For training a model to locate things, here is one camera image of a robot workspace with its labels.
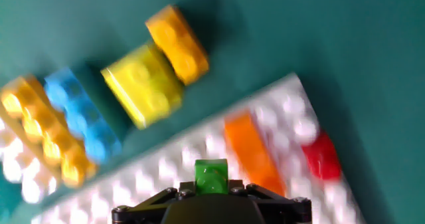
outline lego brick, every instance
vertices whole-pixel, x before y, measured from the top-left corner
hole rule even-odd
[[[208,193],[227,194],[227,160],[196,160],[195,180],[197,195]]]
[[[58,219],[69,223],[70,215],[80,215],[82,211],[89,216],[89,221],[108,218],[113,206],[133,206],[165,187],[178,187],[180,181],[194,181],[194,162],[201,158],[227,158],[228,178],[243,179],[246,185],[249,183],[247,173],[226,144],[224,126],[225,120],[243,115],[247,110],[286,183],[286,196],[304,196],[312,200],[313,223],[364,223],[342,174],[338,179],[319,179],[308,168],[302,147],[317,145],[321,130],[301,82],[294,74],[176,135],[159,149],[142,154],[110,176],[64,197],[34,220],[42,224]],[[92,211],[100,206],[103,211]]]
[[[52,106],[64,111],[70,132],[84,140],[92,162],[102,164],[121,153],[128,123],[100,75],[81,66],[62,69],[45,80],[44,90]]]
[[[68,131],[66,122],[61,113],[55,111],[50,105],[41,84],[33,76],[26,78],[19,77],[10,82],[1,91],[1,102],[4,106],[3,119],[22,119],[26,146],[35,152],[41,148],[35,143],[42,142],[43,159],[52,166],[62,166],[62,179],[67,186],[78,187],[82,185],[86,177],[86,168],[91,168],[92,164],[86,162],[86,166],[81,166],[82,160],[87,160],[85,156],[78,156],[84,153],[84,147],[80,140],[75,139]],[[18,125],[13,124],[14,132],[18,133]],[[70,169],[64,169],[64,164],[68,164]]]
[[[208,72],[206,52],[177,7],[167,6],[146,21],[146,26],[185,85]]]
[[[40,203],[61,184],[60,170],[46,162],[42,148],[30,141],[18,121],[0,104],[0,145],[3,175],[11,183],[22,183],[27,203]]]
[[[153,44],[136,49],[102,75],[139,129],[181,106],[183,87]]]
[[[255,184],[284,196],[285,183],[270,158],[250,111],[228,118],[224,125],[224,135],[248,178]]]

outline white lego baseplate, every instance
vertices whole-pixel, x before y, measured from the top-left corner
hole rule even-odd
[[[247,184],[222,135],[224,117],[247,109],[252,111],[287,185],[287,197],[312,200],[314,224],[364,222],[345,181],[318,182],[307,168],[300,143],[316,139],[319,126],[301,82],[291,74],[59,201],[32,223],[111,223],[113,207],[134,206],[166,187],[193,181],[195,160],[200,158],[227,158],[229,178],[243,179]]]

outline lego plate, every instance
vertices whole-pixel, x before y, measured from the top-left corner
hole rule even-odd
[[[35,217],[33,223],[110,222],[112,207],[134,206],[162,189],[177,187],[181,181],[193,181],[195,160],[200,158],[227,158],[229,178],[243,179],[247,184],[247,177],[252,177],[250,170],[247,173],[242,171],[245,167],[239,164],[244,163],[238,162],[241,157],[236,157],[237,150],[233,152],[224,137],[226,120],[247,110],[278,170],[286,197],[310,198],[315,224],[364,223],[351,190],[338,169],[339,163],[335,163],[333,146],[329,146],[329,138],[319,129],[311,104],[294,74],[62,199]],[[320,149],[318,144],[326,145]],[[326,163],[328,157],[332,159],[329,164]],[[314,161],[325,163],[329,169],[317,169]]]

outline orange 1x2 brick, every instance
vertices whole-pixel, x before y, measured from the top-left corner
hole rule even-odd
[[[227,145],[233,149],[249,180],[284,196],[285,184],[270,158],[249,111],[226,120],[224,135]]]

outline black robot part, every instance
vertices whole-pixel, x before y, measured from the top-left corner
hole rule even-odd
[[[167,188],[135,207],[112,210],[119,224],[311,223],[311,201],[286,199],[259,185],[229,180],[228,195],[197,195],[194,181]]]

